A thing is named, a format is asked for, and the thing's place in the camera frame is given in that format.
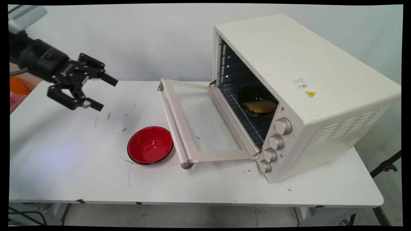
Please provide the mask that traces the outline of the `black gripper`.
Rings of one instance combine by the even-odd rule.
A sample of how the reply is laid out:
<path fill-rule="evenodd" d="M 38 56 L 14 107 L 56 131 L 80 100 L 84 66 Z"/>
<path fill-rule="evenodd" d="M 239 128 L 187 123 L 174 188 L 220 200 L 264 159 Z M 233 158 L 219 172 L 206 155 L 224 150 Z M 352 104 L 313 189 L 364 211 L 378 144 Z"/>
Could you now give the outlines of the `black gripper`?
<path fill-rule="evenodd" d="M 103 104 L 87 98 L 82 90 L 84 73 L 90 79 L 116 86 L 118 80 L 107 74 L 105 64 L 87 54 L 81 53 L 78 60 L 40 40 L 29 38 L 25 31 L 9 32 L 9 61 L 19 67 L 10 76 L 30 73 L 44 81 L 54 83 L 47 90 L 47 96 L 70 110 L 78 107 L 101 111 Z"/>

